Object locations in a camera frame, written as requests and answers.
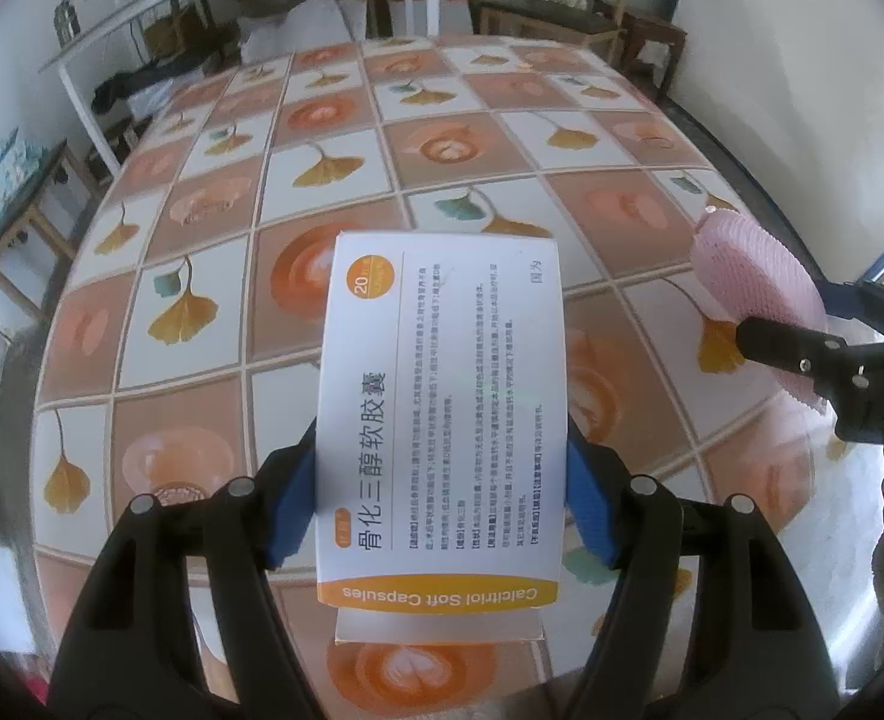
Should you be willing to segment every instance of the screw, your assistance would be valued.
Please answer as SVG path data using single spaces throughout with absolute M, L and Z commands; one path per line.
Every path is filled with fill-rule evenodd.
M 651 476 L 633 476 L 629 487 L 637 495 L 655 495 L 655 490 L 658 490 L 659 485 Z
M 136 495 L 129 503 L 129 509 L 132 509 L 132 514 L 145 514 L 153 506 L 155 506 L 155 498 L 148 493 Z
M 234 498 L 244 498 L 249 493 L 252 493 L 252 490 L 255 490 L 255 488 L 256 483 L 249 477 L 239 476 L 239 478 L 229 482 L 229 495 L 232 495 Z
M 755 501 L 748 495 L 733 495 L 729 504 L 739 514 L 752 514 L 755 511 Z

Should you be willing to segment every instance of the white wall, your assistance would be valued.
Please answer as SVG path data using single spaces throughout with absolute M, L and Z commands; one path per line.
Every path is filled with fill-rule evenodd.
M 672 96 L 834 280 L 884 251 L 884 0 L 680 0 Z
M 52 25 L 59 1 L 0 0 L 0 136 L 20 127 L 44 145 L 68 138 L 70 148 L 82 156 L 89 151 L 90 142 L 55 68 L 42 74 L 38 71 L 59 50 Z M 82 28 L 93 25 L 110 7 L 110 0 L 76 0 Z M 84 98 L 91 98 L 95 86 L 115 71 L 132 69 L 129 40 L 127 33 L 117 32 L 108 38 L 108 47 L 103 41 L 74 60 L 71 71 Z M 66 232 L 78 210 L 71 202 L 65 210 L 57 207 L 53 221 Z M 55 258 L 47 256 L 37 239 L 28 248 L 28 253 L 5 252 L 1 267 L 26 285 L 33 298 L 40 298 Z M 29 324 L 29 317 L 0 292 L 0 329 L 11 336 Z

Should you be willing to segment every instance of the chair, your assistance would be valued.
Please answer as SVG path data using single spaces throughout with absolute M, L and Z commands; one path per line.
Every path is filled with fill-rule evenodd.
M 611 19 L 590 10 L 579 10 L 546 0 L 475 0 L 474 4 L 479 8 L 479 32 L 483 35 L 489 34 L 491 20 L 495 16 L 501 25 L 527 25 L 557 31 L 562 40 L 570 40 L 575 33 L 578 35 L 576 42 L 583 46 L 610 41 L 609 64 L 615 60 L 618 36 L 623 32 L 621 23 L 626 13 L 626 0 L 615 1 Z
M 56 257 L 64 256 L 73 261 L 76 248 L 52 225 L 39 209 L 39 201 L 47 182 L 56 175 L 63 163 L 79 177 L 79 180 L 93 197 L 101 196 L 101 191 L 89 170 L 69 151 L 66 142 L 62 141 L 47 153 L 42 165 L 28 177 L 14 196 L 7 202 L 4 213 L 0 216 L 0 254 L 8 247 L 16 236 L 27 226 L 31 226 L 39 237 L 50 247 Z M 46 315 L 26 295 L 0 271 L 0 289 L 31 317 L 45 319 Z

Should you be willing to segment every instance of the calcitriol soft capsules box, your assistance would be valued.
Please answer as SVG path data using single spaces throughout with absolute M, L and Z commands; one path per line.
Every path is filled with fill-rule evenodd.
M 339 235 L 316 429 L 319 600 L 406 614 L 552 603 L 566 429 L 553 240 Z

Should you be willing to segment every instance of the pink sponge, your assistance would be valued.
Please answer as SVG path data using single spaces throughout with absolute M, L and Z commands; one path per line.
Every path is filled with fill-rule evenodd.
M 792 253 L 752 218 L 716 210 L 699 225 L 691 246 L 695 276 L 729 314 L 773 319 L 826 332 L 828 319 L 813 280 Z M 776 371 L 792 397 L 825 413 L 825 399 L 810 379 Z

